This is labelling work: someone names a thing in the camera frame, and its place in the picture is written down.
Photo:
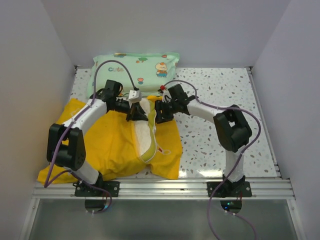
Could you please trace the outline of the cream yellow-edged pillow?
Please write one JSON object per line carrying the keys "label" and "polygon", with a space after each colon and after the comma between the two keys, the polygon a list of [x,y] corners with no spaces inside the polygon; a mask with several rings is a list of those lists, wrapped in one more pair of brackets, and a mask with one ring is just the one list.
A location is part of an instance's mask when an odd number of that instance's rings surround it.
{"label": "cream yellow-edged pillow", "polygon": [[144,164],[148,164],[157,152],[156,111],[154,102],[147,98],[140,101],[140,106],[147,120],[138,120],[133,123],[135,148],[138,158]]}

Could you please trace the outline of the yellow pillowcase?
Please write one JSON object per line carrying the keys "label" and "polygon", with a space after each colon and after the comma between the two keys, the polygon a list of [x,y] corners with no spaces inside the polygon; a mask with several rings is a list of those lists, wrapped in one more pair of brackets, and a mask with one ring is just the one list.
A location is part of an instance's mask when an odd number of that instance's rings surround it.
{"label": "yellow pillowcase", "polygon": [[[161,100],[156,96],[146,99],[155,103]],[[86,103],[71,99],[64,108],[57,124],[63,124]],[[151,172],[165,179],[176,180],[179,176],[180,159],[183,148],[180,134],[175,121],[161,124],[155,123],[156,154],[148,164],[137,156],[134,122],[126,121],[126,114],[110,110],[98,119],[84,136],[86,160],[102,174],[105,181],[118,177],[127,177],[142,171],[149,166]],[[50,165],[38,174],[38,181],[44,185]],[[54,166],[51,176],[52,184],[73,183],[77,179],[64,168]]]}

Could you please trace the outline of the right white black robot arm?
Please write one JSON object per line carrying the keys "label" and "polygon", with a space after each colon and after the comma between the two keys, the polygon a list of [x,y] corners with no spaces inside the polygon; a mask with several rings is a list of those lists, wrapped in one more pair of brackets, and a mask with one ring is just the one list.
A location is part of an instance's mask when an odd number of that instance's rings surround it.
{"label": "right white black robot arm", "polygon": [[252,130],[237,105],[213,107],[195,95],[187,95],[180,84],[168,89],[161,100],[155,101],[156,123],[173,120],[182,113],[202,118],[215,126],[219,144],[225,151],[225,172],[222,181],[207,182],[207,194],[213,198],[252,197],[251,185],[244,174],[243,150],[249,145]]}

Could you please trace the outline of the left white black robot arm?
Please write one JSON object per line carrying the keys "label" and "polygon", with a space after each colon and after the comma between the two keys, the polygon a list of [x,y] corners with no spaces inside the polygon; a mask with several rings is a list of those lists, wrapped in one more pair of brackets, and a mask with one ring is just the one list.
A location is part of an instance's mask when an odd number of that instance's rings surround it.
{"label": "left white black robot arm", "polygon": [[148,119],[140,106],[140,90],[134,87],[129,91],[128,99],[124,100],[119,98],[122,89],[121,83],[107,80],[103,88],[93,91],[89,101],[78,113],[62,124],[54,123],[50,126],[46,153],[49,170],[44,187],[47,188],[55,180],[51,175],[54,166],[58,166],[78,180],[80,190],[95,197],[111,196],[106,190],[102,174],[86,159],[84,137],[96,121],[109,111],[126,114],[128,121]]}

